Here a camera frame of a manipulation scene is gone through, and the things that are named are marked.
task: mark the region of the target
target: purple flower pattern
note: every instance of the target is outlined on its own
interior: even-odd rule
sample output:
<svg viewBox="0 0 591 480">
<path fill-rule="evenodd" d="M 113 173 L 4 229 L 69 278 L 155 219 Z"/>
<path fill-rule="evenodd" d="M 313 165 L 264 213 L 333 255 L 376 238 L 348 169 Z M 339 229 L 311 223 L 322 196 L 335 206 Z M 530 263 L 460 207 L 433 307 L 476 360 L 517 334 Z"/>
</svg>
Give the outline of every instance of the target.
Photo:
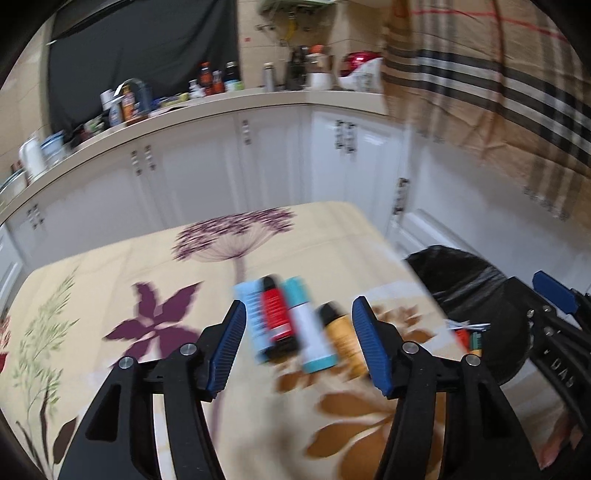
<svg viewBox="0 0 591 480">
<path fill-rule="evenodd" d="M 175 325 L 187 314 L 201 282 L 181 288 L 162 304 L 150 283 L 136 283 L 139 297 L 135 318 L 124 320 L 103 340 L 135 340 L 122 356 L 140 360 L 151 342 L 158 340 L 161 358 L 169 356 L 184 343 L 196 342 L 199 332 Z"/>
<path fill-rule="evenodd" d="M 174 258 L 202 262 L 234 260 L 236 283 L 246 280 L 244 256 L 272 236 L 293 227 L 295 213 L 286 208 L 238 213 L 194 223 L 182 230 L 173 247 Z"/>
</svg>

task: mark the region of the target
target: trash can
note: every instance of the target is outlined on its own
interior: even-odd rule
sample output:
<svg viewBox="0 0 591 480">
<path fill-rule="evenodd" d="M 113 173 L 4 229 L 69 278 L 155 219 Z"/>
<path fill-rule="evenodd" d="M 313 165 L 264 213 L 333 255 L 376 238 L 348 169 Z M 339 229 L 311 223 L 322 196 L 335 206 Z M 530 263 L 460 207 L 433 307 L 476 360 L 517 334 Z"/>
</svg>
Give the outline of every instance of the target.
<svg viewBox="0 0 591 480">
<path fill-rule="evenodd" d="M 482 361 L 499 385 L 523 366 L 530 347 L 527 319 L 503 292 L 507 277 L 494 265 L 468 252 L 433 245 L 406 261 L 447 318 L 490 323 L 482 334 Z"/>
</svg>

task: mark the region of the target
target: white bottle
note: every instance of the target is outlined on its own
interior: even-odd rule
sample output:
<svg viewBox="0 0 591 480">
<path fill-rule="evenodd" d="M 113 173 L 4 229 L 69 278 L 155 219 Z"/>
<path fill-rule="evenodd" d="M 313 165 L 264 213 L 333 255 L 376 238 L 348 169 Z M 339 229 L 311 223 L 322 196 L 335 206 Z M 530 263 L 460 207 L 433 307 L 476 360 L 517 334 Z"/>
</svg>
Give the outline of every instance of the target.
<svg viewBox="0 0 591 480">
<path fill-rule="evenodd" d="M 288 278 L 281 289 L 300 344 L 301 369 L 311 374 L 335 366 L 339 357 L 324 332 L 320 318 L 310 305 L 301 278 Z"/>
<path fill-rule="evenodd" d="M 196 100 L 205 97 L 205 90 L 197 83 L 197 80 L 189 81 L 189 98 Z"/>
<path fill-rule="evenodd" d="M 121 114 L 121 97 L 111 100 L 109 105 L 109 126 L 116 127 L 123 123 Z"/>
</svg>

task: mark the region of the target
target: floral tablecloth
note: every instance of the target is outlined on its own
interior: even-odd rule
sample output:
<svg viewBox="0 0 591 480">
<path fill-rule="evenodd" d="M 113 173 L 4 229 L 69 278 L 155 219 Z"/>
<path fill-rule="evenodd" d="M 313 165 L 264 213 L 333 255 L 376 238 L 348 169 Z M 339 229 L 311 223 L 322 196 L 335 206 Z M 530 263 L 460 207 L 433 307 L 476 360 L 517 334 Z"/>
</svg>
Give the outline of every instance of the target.
<svg viewBox="0 0 591 480">
<path fill-rule="evenodd" d="M 432 298 L 363 215 L 313 203 L 232 215 L 108 245 L 33 272 L 0 331 L 0 407 L 17 438 L 55 479 L 69 442 L 114 362 L 167 356 L 219 323 L 233 286 L 300 275 L 314 306 L 350 311 L 365 295 L 378 317 L 432 353 L 463 352 Z M 159 463 L 174 479 L 161 397 Z M 429 477 L 441 454 L 438 402 Z M 248 333 L 226 390 L 205 404 L 228 480 L 372 479 L 395 401 L 346 367 L 306 375 L 298 358 L 259 365 Z"/>
</svg>

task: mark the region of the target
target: countertop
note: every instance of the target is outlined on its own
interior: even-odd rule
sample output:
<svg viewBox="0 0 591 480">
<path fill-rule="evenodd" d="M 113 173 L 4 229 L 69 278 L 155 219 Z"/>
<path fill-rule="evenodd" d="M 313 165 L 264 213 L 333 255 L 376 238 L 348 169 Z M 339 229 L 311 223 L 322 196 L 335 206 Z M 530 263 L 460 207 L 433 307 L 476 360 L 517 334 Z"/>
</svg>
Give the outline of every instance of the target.
<svg viewBox="0 0 591 480">
<path fill-rule="evenodd" d="M 332 90 L 264 93 L 262 89 L 248 89 L 241 92 L 221 93 L 204 99 L 190 100 L 182 105 L 183 108 L 162 113 L 129 127 L 120 125 L 110 128 L 82 143 L 75 153 L 46 171 L 39 179 L 17 195 L 0 212 L 0 225 L 36 193 L 70 170 L 112 148 L 174 125 L 222 113 L 283 105 L 320 105 L 345 108 L 373 115 L 385 116 L 387 114 L 384 96 L 379 93 Z"/>
</svg>

